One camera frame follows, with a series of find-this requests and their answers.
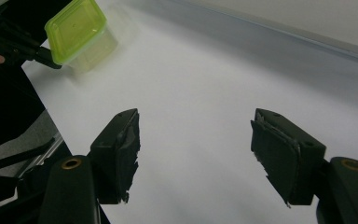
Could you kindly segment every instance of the white table surface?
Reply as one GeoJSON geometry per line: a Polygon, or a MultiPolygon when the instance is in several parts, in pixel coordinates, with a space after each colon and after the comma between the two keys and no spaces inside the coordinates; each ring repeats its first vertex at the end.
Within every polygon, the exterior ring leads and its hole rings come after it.
{"type": "Polygon", "coordinates": [[[73,154],[117,113],[141,114],[140,167],[112,223],[317,223],[287,208],[251,152],[257,107],[358,160],[358,61],[172,1],[98,0],[119,45],[86,74],[23,68],[73,154]]]}

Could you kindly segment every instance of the translucent green box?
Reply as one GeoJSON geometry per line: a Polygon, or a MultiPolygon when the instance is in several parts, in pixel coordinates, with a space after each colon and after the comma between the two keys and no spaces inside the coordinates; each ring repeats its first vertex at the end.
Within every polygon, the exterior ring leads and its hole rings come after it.
{"type": "Polygon", "coordinates": [[[53,61],[89,70],[117,45],[94,0],[74,0],[45,26],[53,61]]]}

